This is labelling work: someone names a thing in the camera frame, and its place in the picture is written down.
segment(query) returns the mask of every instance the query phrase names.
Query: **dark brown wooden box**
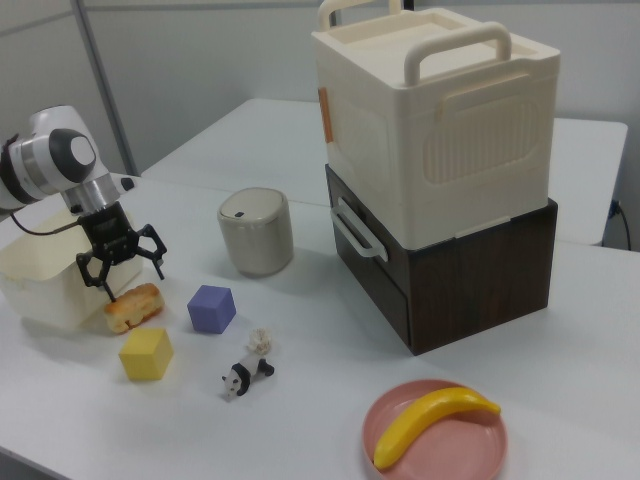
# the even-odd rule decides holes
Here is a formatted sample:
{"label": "dark brown wooden box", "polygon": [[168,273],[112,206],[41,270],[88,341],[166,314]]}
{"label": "dark brown wooden box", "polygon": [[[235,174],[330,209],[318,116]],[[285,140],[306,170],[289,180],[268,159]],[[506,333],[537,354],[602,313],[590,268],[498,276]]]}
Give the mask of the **dark brown wooden box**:
{"label": "dark brown wooden box", "polygon": [[553,200],[508,223],[405,250],[328,165],[326,171],[331,206],[341,197],[389,260],[360,256],[334,226],[338,254],[414,355],[547,306],[558,212]]}

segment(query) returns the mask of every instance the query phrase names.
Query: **box handle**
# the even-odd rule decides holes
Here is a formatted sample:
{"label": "box handle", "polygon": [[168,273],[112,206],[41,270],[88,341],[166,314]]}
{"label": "box handle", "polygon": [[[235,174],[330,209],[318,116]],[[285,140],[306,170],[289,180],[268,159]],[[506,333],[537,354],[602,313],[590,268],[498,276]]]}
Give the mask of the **box handle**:
{"label": "box handle", "polygon": [[[320,31],[326,32],[331,28],[329,17],[333,12],[373,1],[374,0],[324,0],[320,5],[320,8],[318,8],[318,27],[320,28]],[[402,5],[400,4],[400,0],[389,0],[390,15],[400,13],[401,10]]]}
{"label": "box handle", "polygon": [[429,55],[455,48],[466,47],[474,43],[497,40],[496,59],[506,61],[511,58],[511,35],[498,22],[486,22],[477,27],[461,28],[446,35],[429,38],[413,46],[404,59],[404,81],[408,87],[420,81],[420,63]]}
{"label": "box handle", "polygon": [[[338,215],[344,215],[358,233],[360,233],[369,245],[371,245],[371,247],[363,247]],[[338,198],[338,206],[331,209],[331,220],[333,221],[333,224],[338,227],[338,230],[342,232],[356,252],[360,254],[360,256],[365,258],[379,256],[385,262],[389,260],[387,250],[384,248],[384,245],[380,243],[380,240],[378,240],[373,232],[369,230],[355,212],[351,210],[342,197]]]}

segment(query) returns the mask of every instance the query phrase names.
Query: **yellow banana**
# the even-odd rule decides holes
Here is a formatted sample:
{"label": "yellow banana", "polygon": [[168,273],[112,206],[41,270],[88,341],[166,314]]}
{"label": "yellow banana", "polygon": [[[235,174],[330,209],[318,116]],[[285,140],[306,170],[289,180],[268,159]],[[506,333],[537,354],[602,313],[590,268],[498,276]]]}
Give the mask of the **yellow banana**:
{"label": "yellow banana", "polygon": [[443,388],[409,405],[384,431],[376,444],[373,464],[378,470],[396,463],[429,425],[447,415],[470,410],[500,414],[500,406],[469,388]]}

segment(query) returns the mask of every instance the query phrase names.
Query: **small white figurine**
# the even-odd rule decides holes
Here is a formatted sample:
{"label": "small white figurine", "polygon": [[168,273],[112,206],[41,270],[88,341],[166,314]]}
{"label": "small white figurine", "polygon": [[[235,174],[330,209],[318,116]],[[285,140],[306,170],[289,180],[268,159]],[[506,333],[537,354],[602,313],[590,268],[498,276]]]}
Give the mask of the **small white figurine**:
{"label": "small white figurine", "polygon": [[251,353],[231,367],[228,375],[222,377],[227,389],[227,397],[241,397],[251,385],[251,379],[258,373],[264,373],[270,377],[275,368],[267,363],[265,355],[271,350],[271,336],[264,328],[258,328],[251,332],[249,345]]}

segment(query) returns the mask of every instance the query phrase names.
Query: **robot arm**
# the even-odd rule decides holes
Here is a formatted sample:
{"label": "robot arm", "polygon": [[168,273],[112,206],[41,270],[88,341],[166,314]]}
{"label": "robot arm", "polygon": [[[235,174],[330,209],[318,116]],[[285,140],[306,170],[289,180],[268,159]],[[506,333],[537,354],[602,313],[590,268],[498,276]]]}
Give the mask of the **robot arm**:
{"label": "robot arm", "polygon": [[[103,288],[115,301],[106,281],[109,269],[136,255],[149,258],[163,278],[166,247],[151,225],[137,232],[131,228],[118,202],[120,193],[78,112],[70,106],[52,107],[33,115],[30,124],[29,138],[16,135],[2,147],[0,213],[60,192],[91,243],[92,250],[76,258],[85,285]],[[140,236],[154,240],[155,252],[138,245]],[[102,261],[97,277],[87,268],[94,257]]]}

